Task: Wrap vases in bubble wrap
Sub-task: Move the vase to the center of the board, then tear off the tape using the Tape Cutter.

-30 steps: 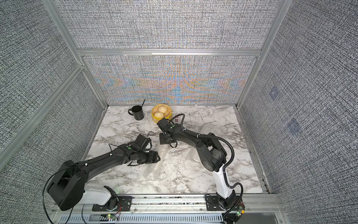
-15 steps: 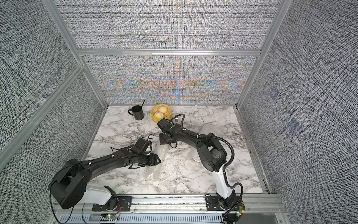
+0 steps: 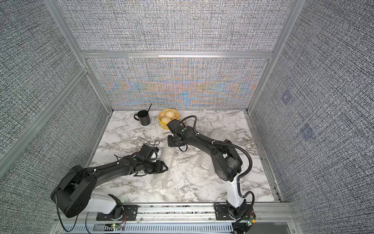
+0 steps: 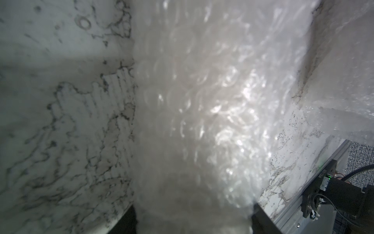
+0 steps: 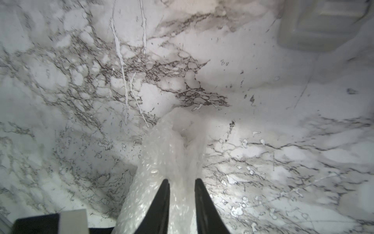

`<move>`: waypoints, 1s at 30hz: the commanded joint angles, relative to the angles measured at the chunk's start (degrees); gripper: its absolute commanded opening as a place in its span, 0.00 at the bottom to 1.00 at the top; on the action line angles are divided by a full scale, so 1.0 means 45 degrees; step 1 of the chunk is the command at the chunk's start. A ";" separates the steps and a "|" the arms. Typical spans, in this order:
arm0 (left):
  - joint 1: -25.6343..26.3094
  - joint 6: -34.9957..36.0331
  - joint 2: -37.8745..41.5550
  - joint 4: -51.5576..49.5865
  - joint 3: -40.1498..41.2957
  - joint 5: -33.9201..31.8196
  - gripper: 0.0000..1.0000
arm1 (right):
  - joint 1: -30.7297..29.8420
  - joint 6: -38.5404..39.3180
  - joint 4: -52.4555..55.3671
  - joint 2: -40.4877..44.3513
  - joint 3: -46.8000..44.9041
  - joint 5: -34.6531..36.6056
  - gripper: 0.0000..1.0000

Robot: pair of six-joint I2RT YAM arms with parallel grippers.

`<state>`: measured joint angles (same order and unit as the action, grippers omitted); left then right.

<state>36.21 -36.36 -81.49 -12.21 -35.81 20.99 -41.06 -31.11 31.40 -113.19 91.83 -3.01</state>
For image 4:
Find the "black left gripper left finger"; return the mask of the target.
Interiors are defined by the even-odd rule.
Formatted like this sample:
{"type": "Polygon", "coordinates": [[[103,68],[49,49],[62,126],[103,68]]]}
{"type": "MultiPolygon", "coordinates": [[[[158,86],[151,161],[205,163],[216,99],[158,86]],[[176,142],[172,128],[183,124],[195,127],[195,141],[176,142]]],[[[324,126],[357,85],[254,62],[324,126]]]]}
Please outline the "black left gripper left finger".
{"type": "Polygon", "coordinates": [[[108,234],[136,234],[136,212],[131,206],[108,234]]]}

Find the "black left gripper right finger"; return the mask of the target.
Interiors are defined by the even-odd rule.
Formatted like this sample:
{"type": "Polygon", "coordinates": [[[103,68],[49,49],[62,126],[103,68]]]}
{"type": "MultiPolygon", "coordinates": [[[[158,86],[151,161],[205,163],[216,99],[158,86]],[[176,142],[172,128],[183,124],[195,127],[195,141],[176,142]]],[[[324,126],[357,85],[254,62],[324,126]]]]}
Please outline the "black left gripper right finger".
{"type": "Polygon", "coordinates": [[[282,234],[258,203],[254,205],[251,220],[253,234],[282,234]]]}

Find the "white ribbed slim vase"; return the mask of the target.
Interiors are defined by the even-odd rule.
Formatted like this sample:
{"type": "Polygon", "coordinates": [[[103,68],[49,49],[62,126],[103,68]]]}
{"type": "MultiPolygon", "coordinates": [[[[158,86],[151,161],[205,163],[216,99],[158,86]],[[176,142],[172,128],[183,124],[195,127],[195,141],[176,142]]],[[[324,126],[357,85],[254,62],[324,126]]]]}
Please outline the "white ribbed slim vase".
{"type": "Polygon", "coordinates": [[[133,1],[139,234],[251,234],[317,1],[133,1]]]}

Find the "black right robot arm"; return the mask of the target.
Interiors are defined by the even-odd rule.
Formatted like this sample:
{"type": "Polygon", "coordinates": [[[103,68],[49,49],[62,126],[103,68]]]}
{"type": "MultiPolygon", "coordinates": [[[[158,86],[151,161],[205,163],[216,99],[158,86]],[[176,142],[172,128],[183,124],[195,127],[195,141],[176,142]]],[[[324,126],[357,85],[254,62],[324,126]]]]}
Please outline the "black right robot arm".
{"type": "Polygon", "coordinates": [[[332,178],[322,193],[340,211],[347,213],[367,234],[374,232],[374,187],[364,189],[332,178]]]}

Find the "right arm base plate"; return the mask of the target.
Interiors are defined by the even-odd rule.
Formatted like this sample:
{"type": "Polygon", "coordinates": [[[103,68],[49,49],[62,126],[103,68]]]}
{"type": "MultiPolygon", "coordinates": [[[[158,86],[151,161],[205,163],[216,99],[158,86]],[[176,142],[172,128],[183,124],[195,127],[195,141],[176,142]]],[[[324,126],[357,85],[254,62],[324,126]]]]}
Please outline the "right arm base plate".
{"type": "Polygon", "coordinates": [[[317,173],[314,180],[309,184],[302,194],[301,211],[304,218],[309,218],[312,212],[312,197],[320,192],[320,187],[325,177],[331,178],[337,167],[337,160],[331,160],[322,170],[317,173]]]}

